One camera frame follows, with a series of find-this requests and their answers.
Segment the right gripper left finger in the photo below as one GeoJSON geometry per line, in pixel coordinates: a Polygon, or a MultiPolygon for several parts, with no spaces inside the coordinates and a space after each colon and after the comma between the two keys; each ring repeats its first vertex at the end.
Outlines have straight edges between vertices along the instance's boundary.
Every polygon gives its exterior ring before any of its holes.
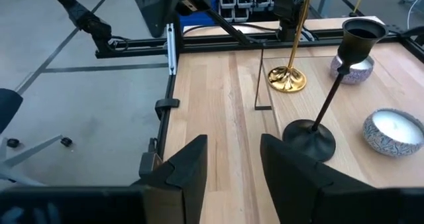
{"type": "Polygon", "coordinates": [[[199,223],[207,135],[198,135],[129,186],[15,187],[1,192],[2,223],[199,223]]]}

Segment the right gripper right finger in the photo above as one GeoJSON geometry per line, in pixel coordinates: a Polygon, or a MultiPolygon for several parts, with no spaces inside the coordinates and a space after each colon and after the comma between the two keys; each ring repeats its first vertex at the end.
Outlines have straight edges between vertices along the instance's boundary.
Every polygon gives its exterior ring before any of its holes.
{"type": "Polygon", "coordinates": [[[263,134],[260,155],[280,223],[422,223],[423,188],[375,188],[263,134]]]}

